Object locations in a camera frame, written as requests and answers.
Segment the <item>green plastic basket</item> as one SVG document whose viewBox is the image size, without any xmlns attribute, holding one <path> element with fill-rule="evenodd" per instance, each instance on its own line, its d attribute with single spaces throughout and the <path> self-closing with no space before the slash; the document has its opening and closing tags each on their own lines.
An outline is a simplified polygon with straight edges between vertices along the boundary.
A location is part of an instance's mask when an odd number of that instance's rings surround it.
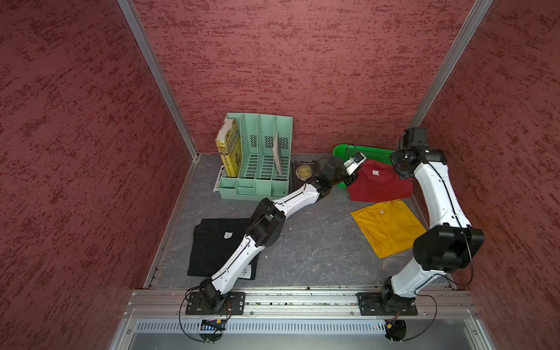
<svg viewBox="0 0 560 350">
<path fill-rule="evenodd" d="M 344 163 L 353 164 L 356 155 L 361 153 L 366 160 L 374 160 L 378 163 L 393 168 L 390 156 L 393 150 L 379 149 L 375 147 L 356 146 L 354 144 L 340 144 L 333 149 L 332 156 L 339 157 Z"/>
</svg>

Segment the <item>red t-shirt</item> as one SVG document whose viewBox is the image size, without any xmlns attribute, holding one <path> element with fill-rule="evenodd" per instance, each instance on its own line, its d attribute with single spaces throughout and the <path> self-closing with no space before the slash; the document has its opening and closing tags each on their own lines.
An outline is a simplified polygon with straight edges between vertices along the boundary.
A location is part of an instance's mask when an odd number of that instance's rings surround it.
<svg viewBox="0 0 560 350">
<path fill-rule="evenodd" d="M 380 203 L 410 198 L 413 187 L 413 181 L 401 179 L 393 166 L 366 160 L 347 192 L 351 201 Z"/>
</svg>

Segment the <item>yellow t-shirt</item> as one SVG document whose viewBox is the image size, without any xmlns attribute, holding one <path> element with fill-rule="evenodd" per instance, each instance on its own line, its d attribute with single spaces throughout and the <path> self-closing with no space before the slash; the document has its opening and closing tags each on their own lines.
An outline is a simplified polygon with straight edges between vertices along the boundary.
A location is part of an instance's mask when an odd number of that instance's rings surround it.
<svg viewBox="0 0 560 350">
<path fill-rule="evenodd" d="M 380 259 L 411 249 L 427 231 L 401 200 L 373 204 L 351 216 Z"/>
</svg>

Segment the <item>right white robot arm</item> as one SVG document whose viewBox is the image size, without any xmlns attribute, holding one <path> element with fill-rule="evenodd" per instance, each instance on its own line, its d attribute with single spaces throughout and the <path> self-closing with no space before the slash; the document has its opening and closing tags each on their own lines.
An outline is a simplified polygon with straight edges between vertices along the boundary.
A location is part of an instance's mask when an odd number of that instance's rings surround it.
<svg viewBox="0 0 560 350">
<path fill-rule="evenodd" d="M 401 179 L 419 183 L 430 224 L 415 239 L 412 260 L 383 285 L 379 301 L 388 311 L 410 306 L 432 281 L 472 265 L 485 240 L 462 211 L 441 150 L 411 147 L 392 153 L 391 161 Z"/>
</svg>

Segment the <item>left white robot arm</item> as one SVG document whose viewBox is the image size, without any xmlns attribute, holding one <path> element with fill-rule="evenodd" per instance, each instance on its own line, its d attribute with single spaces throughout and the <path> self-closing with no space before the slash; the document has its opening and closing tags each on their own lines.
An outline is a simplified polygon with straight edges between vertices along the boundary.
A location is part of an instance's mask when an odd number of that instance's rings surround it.
<svg viewBox="0 0 560 350">
<path fill-rule="evenodd" d="M 200 284 L 201 299 L 209 310 L 217 314 L 224 309 L 227 296 L 243 270 L 259 253 L 277 241 L 287 218 L 326 197 L 339 183 L 351 185 L 358 178 L 359 168 L 350 166 L 324 170 L 317 179 L 304 183 L 283 198 L 275 201 L 265 198 L 259 202 L 239 246 L 215 274 Z"/>
</svg>

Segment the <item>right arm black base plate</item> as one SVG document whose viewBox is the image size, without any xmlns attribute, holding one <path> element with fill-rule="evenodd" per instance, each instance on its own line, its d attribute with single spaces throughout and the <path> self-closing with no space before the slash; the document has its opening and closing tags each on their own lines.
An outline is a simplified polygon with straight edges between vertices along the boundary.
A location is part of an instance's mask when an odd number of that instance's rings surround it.
<svg viewBox="0 0 560 350">
<path fill-rule="evenodd" d="M 416 299 L 381 293 L 357 293 L 362 316 L 417 316 Z"/>
</svg>

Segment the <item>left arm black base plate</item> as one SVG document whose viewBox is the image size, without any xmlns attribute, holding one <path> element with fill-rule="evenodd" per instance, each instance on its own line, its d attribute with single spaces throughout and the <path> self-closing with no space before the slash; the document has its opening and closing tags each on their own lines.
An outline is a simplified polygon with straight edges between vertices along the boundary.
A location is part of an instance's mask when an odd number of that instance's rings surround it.
<svg viewBox="0 0 560 350">
<path fill-rule="evenodd" d="M 211 306 L 198 290 L 189 294 L 185 302 L 185 315 L 220 315 L 236 316 L 244 313 L 246 294 L 242 292 L 230 292 L 220 296 Z"/>
</svg>

